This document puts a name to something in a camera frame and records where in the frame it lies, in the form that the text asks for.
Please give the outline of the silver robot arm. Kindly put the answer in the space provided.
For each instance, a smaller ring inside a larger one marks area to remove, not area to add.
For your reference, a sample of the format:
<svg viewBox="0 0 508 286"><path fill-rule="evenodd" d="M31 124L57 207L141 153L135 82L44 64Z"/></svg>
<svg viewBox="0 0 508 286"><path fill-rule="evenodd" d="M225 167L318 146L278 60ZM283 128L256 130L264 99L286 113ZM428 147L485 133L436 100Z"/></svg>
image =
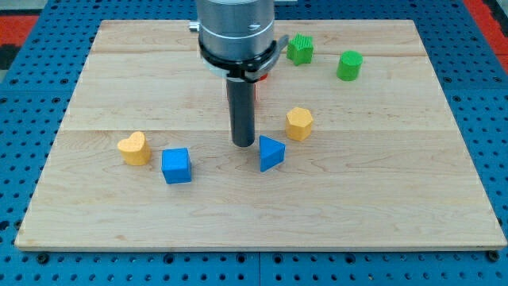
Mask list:
<svg viewBox="0 0 508 286"><path fill-rule="evenodd" d="M255 82L279 57L273 0L196 0L203 62L223 78Z"/></svg>

